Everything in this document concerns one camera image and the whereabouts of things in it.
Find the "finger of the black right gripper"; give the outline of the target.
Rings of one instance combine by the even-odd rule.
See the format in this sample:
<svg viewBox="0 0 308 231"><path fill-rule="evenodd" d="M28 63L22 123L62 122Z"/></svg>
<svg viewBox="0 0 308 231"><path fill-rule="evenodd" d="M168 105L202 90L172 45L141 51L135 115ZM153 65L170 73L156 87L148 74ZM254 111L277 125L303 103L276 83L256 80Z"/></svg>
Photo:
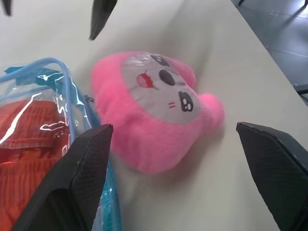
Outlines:
<svg viewBox="0 0 308 231"><path fill-rule="evenodd" d="M11 0L0 0L2 7L4 9L4 13L7 16L11 16Z"/></svg>
<svg viewBox="0 0 308 231"><path fill-rule="evenodd" d="M93 0L89 40L95 40L105 27L117 0Z"/></svg>

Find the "black chair base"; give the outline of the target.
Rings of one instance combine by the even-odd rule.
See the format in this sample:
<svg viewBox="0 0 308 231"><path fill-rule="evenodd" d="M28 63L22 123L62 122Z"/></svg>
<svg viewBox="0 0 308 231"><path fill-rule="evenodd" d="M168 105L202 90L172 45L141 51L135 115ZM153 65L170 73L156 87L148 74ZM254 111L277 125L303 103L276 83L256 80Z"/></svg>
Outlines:
<svg viewBox="0 0 308 231"><path fill-rule="evenodd" d="M294 89L308 107L308 84L303 84L303 85L295 84Z"/></svg>

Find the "pink plush toy with face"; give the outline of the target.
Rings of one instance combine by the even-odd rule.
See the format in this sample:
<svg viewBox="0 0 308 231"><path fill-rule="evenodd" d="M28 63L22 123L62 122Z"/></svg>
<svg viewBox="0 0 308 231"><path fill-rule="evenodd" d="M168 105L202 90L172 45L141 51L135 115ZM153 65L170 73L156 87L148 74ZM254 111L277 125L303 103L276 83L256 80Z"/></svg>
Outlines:
<svg viewBox="0 0 308 231"><path fill-rule="evenodd" d="M100 120L112 124L111 148L128 166L146 174L174 168L203 135L224 122L213 94L194 90L187 64L149 52L115 53L99 60L91 88Z"/></svg>

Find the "clear plastic pouch blue trim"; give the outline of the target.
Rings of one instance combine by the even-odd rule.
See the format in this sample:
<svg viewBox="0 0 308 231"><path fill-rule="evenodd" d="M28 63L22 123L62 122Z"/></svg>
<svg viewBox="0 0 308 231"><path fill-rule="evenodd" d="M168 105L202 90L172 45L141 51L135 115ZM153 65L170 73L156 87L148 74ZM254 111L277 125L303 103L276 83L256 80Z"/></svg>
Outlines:
<svg viewBox="0 0 308 231"><path fill-rule="evenodd" d="M68 150L77 136L102 126L90 107L93 99L81 95L67 66L57 59L44 58L26 66L8 67L4 71L4 75L0 76L0 107L24 100L51 101L57 105L58 112L64 115L69 127ZM122 231L110 158L91 231Z"/></svg>

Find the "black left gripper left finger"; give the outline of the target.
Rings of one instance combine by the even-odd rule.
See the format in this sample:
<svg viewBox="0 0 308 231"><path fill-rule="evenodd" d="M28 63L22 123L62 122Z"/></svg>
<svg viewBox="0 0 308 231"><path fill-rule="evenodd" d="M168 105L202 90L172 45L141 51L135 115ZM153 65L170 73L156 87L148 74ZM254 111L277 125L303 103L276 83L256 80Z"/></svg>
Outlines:
<svg viewBox="0 0 308 231"><path fill-rule="evenodd" d="M91 231L103 186L113 126L77 136L43 178L11 231Z"/></svg>

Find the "orange cloth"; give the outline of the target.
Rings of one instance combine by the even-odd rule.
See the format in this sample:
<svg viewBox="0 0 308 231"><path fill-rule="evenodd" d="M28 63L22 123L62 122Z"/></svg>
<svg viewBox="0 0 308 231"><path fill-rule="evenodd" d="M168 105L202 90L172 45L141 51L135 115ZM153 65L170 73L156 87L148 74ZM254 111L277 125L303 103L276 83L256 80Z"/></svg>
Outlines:
<svg viewBox="0 0 308 231"><path fill-rule="evenodd" d="M48 171L66 154L69 127L51 101L0 107L0 231L10 231Z"/></svg>

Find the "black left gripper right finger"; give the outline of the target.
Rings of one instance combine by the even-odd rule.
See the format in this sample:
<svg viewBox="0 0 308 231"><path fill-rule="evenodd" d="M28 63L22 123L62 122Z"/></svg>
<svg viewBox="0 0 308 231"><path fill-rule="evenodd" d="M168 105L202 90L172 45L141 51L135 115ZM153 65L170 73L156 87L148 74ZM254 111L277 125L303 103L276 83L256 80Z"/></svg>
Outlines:
<svg viewBox="0 0 308 231"><path fill-rule="evenodd" d="M236 126L252 178L281 231L308 231L308 150L286 132Z"/></svg>

